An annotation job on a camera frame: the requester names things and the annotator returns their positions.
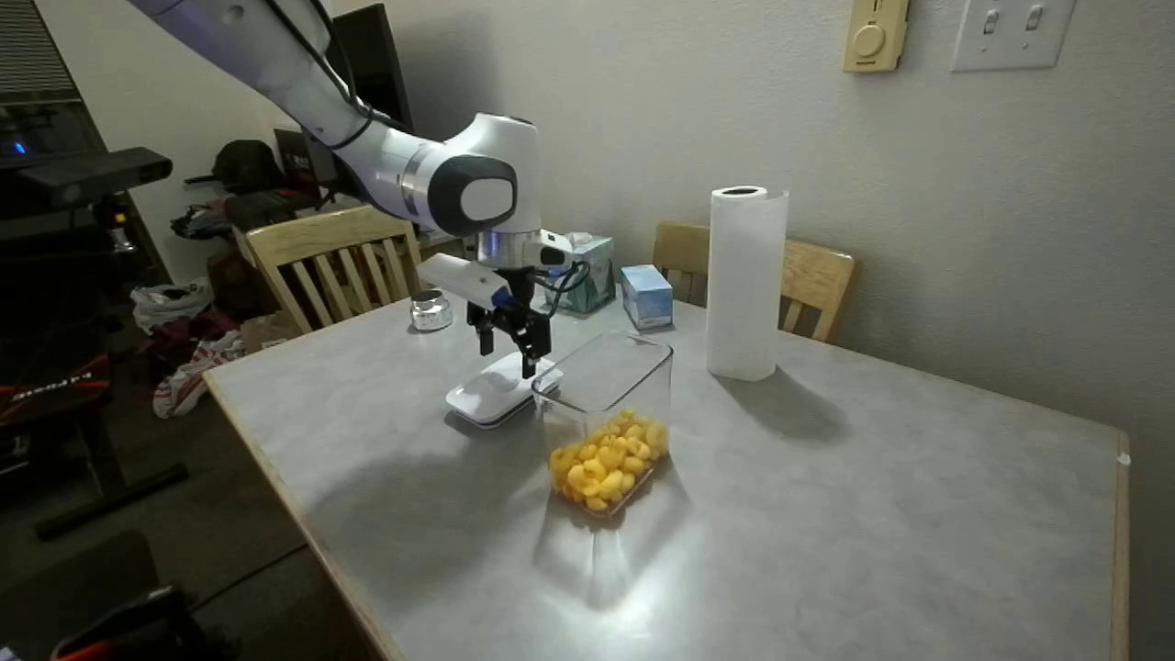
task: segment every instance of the wooden chair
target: wooden chair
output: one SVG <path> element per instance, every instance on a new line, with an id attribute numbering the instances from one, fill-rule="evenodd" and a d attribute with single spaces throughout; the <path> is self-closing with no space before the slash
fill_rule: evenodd
<path id="1" fill-rule="evenodd" d="M 248 243 L 301 333 L 400 301 L 420 283 L 413 224 L 372 207 L 268 224 Z"/>
<path id="2" fill-rule="evenodd" d="M 706 306 L 708 228 L 698 219 L 659 224 L 654 265 L 678 301 Z M 851 255 L 787 240 L 779 326 L 831 343 L 851 272 Z"/>

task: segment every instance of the yellow balls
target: yellow balls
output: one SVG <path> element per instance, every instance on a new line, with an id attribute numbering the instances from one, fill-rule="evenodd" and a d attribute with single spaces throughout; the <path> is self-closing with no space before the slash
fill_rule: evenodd
<path id="1" fill-rule="evenodd" d="M 618 512 L 659 458 L 664 458 L 664 439 L 662 421 L 622 410 L 576 443 L 547 457 L 552 485 L 593 513 Z"/>

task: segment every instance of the clear plastic bin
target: clear plastic bin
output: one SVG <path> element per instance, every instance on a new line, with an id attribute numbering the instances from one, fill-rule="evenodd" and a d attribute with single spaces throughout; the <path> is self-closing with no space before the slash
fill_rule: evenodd
<path id="1" fill-rule="evenodd" d="M 552 489 L 593 513 L 626 512 L 670 458 L 671 347 L 601 333 L 534 384 Z"/>

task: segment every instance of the gray table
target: gray table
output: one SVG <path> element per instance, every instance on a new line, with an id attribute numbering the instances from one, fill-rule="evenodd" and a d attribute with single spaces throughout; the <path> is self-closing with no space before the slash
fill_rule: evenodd
<path id="1" fill-rule="evenodd" d="M 534 415 L 446 410 L 484 363 L 462 324 L 408 333 L 393 306 L 208 386 L 391 659 L 1123 652 L 1119 429 L 787 333 L 776 380 L 721 384 L 706 315 L 677 319 L 671 466 L 611 530 L 552 500 Z M 560 319 L 553 347 L 626 326 Z"/>

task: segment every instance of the floor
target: floor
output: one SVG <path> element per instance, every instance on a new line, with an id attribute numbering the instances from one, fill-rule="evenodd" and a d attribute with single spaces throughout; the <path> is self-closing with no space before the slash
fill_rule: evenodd
<path id="1" fill-rule="evenodd" d="M 141 530 L 165 583 L 186 587 L 195 604 L 214 598 L 197 622 L 233 638 L 243 661 L 378 659 L 208 397 L 190 415 L 156 418 L 143 357 L 130 349 L 107 421 L 130 478 L 170 464 L 190 478 L 52 545 L 32 538 L 32 523 L 88 500 L 80 464 L 66 457 L 52 478 L 5 489 L 0 587 Z"/>

